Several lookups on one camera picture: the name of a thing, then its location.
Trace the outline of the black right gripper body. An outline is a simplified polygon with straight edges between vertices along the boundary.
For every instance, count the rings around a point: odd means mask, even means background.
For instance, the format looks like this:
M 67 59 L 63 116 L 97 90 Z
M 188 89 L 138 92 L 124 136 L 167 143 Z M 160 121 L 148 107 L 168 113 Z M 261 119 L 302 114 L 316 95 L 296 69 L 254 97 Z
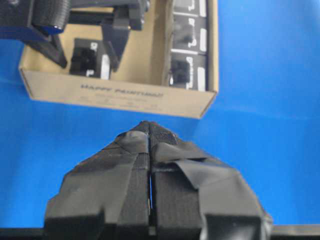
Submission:
M 148 0 L 2 0 L 0 37 L 12 40 L 49 40 L 67 24 L 99 26 L 124 18 L 141 30 Z

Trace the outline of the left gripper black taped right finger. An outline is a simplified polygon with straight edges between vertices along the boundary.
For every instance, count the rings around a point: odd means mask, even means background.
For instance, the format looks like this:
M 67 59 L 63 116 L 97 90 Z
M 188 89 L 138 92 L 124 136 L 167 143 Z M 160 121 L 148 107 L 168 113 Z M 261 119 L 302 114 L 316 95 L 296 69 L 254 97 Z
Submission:
M 149 124 L 160 240 L 268 240 L 273 221 L 240 172 Z

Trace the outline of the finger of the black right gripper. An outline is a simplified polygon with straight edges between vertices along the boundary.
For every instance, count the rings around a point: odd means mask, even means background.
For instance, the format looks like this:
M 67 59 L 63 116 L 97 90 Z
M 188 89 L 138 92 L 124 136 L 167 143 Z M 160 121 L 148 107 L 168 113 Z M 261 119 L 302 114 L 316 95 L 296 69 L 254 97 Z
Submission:
M 125 19 L 104 19 L 101 22 L 102 41 L 113 72 L 117 72 L 125 51 L 130 27 L 129 21 Z
M 58 35 L 51 35 L 50 39 L 45 41 L 25 41 L 24 43 L 61 68 L 67 67 L 68 61 Z

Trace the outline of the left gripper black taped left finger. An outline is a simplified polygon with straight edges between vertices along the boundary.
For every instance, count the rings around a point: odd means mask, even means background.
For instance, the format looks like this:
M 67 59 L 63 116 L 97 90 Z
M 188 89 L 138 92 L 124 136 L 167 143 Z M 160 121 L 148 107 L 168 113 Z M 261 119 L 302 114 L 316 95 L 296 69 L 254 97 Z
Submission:
M 46 240 L 145 240 L 149 123 L 124 132 L 63 177 L 46 206 Z

